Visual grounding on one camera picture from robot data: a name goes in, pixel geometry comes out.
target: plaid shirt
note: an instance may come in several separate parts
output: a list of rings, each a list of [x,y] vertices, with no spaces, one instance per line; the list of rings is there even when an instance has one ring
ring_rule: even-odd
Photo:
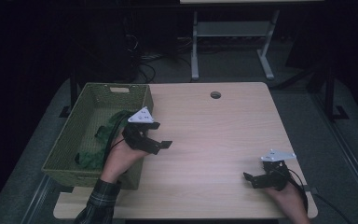
[[[111,224],[120,185],[98,179],[87,206],[76,217],[76,224]]]

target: desk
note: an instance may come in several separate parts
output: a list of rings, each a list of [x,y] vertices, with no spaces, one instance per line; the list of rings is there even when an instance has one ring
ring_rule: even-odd
[[[264,174],[260,156],[271,148],[293,152],[264,83],[150,85],[155,121],[149,136],[173,140],[145,158],[138,190],[122,190],[116,218],[279,218],[283,214],[242,172]],[[218,91],[219,99],[211,92]],[[297,160],[286,163],[305,181]],[[75,218],[92,189],[62,192],[56,218]],[[308,194],[309,216],[317,208]]]
[[[213,3],[293,3],[293,2],[316,2],[323,0],[181,0],[181,4],[213,4]],[[276,9],[270,21],[198,21],[197,11],[194,13],[193,22],[193,49],[191,52],[191,78],[198,80],[199,63],[197,55],[198,36],[264,36],[265,43],[257,50],[258,59],[261,62],[264,73],[268,80],[275,77],[267,60],[269,43],[275,30],[280,11]]]

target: wooden table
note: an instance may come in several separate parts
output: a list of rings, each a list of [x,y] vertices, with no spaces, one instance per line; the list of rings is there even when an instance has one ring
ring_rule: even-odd
[[[262,175],[260,157],[271,148],[293,152],[264,83],[189,83],[150,85],[153,117],[149,131],[169,149],[145,158],[138,190],[122,190],[117,218],[279,218],[281,211],[242,172]],[[218,91],[221,98],[213,99]],[[297,160],[286,162],[303,179]],[[75,218],[92,189],[61,193],[57,218]],[[309,216],[317,208],[310,196]]]

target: green basket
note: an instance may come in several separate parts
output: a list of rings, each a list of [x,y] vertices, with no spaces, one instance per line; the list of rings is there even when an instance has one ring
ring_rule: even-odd
[[[153,99],[148,85],[87,83],[42,171],[65,186],[94,187],[102,170],[81,168],[75,162],[76,154],[84,150],[94,153],[104,147],[94,134],[117,112],[136,112],[145,106],[152,113]],[[119,178],[123,189],[138,189],[143,162],[137,161]]]

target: human hand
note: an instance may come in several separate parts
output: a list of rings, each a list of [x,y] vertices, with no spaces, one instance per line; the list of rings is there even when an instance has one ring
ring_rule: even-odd
[[[300,193],[292,183],[288,182],[281,191],[275,188],[265,188],[264,191],[293,223],[310,224]]]
[[[149,155],[149,153],[132,149],[125,141],[122,130],[119,132],[115,141],[111,144],[110,151],[100,179],[108,183],[116,183],[118,177],[126,172],[139,159]]]

